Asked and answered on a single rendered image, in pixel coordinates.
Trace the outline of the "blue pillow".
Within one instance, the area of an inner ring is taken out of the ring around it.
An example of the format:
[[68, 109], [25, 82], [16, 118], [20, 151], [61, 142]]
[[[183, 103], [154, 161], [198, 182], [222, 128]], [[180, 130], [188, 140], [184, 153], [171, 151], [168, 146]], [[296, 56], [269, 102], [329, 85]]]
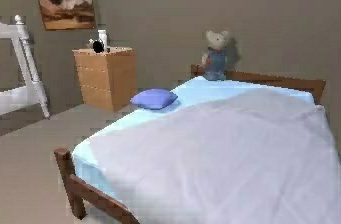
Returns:
[[178, 96], [165, 89], [148, 89], [136, 94], [130, 102], [140, 108], [159, 110], [171, 105]]

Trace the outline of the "brown wooden bed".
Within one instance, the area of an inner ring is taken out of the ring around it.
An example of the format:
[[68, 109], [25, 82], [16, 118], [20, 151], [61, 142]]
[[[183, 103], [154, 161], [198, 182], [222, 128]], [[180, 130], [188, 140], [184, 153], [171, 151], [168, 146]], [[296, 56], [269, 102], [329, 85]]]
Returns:
[[[326, 85], [326, 82], [321, 79], [306, 80], [238, 71], [228, 71], [225, 81], [208, 81], [202, 77], [203, 73], [202, 66], [191, 67], [192, 78], [173, 89], [173, 92], [178, 95], [173, 105], [157, 112], [137, 109], [99, 132], [103, 134], [120, 128], [124, 129], [160, 117], [178, 108], [208, 100], [228, 98], [256, 87], [270, 87], [318, 104]], [[84, 143], [80, 143], [73, 151], [57, 148], [54, 150], [54, 155], [72, 214], [77, 219], [81, 220], [86, 216], [84, 203], [89, 202], [123, 224], [138, 224], [124, 205], [111, 196], [111, 191], [104, 180], [91, 179], [97, 170], [94, 159]]]

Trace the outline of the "grey teddy bear blue overalls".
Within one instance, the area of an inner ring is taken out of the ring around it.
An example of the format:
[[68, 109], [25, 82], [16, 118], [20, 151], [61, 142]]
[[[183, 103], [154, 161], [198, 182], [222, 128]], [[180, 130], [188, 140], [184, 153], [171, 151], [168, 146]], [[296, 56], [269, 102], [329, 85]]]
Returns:
[[206, 32], [208, 49], [202, 56], [202, 65], [205, 70], [203, 77], [208, 81], [224, 81], [226, 79], [228, 34], [228, 31], [216, 33], [209, 30]]

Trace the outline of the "light wooden chest of drawers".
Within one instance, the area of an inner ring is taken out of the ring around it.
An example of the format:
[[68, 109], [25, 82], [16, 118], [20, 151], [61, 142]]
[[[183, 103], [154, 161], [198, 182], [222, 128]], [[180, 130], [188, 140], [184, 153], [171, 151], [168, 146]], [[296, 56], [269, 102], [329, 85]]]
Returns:
[[116, 112], [137, 93], [136, 57], [130, 47], [111, 47], [109, 52], [93, 49], [73, 51], [83, 102]]

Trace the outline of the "white blanket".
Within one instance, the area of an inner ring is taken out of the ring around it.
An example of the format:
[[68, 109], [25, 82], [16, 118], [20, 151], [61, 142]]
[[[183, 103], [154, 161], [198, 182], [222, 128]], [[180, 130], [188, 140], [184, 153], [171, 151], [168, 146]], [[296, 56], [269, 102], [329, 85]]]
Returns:
[[341, 224], [324, 107], [268, 89], [90, 140], [140, 224]]

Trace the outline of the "white bottle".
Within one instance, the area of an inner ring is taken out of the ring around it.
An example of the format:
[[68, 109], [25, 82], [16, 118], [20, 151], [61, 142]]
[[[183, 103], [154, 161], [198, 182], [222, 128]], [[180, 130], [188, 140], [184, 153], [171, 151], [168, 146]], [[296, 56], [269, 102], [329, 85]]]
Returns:
[[105, 30], [98, 31], [99, 41], [103, 44], [103, 48], [106, 49], [107, 45], [107, 32]]

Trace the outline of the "framed brown picture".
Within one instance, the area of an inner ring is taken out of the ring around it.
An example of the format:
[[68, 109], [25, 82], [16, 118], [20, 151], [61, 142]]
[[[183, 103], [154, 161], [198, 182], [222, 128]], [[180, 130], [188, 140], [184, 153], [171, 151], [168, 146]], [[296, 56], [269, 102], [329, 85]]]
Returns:
[[46, 30], [93, 29], [93, 0], [38, 0]]

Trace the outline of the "white bed frame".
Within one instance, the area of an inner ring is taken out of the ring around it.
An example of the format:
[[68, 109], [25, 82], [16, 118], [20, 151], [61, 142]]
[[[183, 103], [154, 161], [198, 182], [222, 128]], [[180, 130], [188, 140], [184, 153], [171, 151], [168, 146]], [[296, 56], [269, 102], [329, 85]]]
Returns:
[[10, 39], [25, 85], [0, 92], [0, 116], [39, 104], [45, 118], [51, 116], [44, 85], [29, 44], [29, 32], [20, 15], [14, 24], [0, 22], [0, 39]]

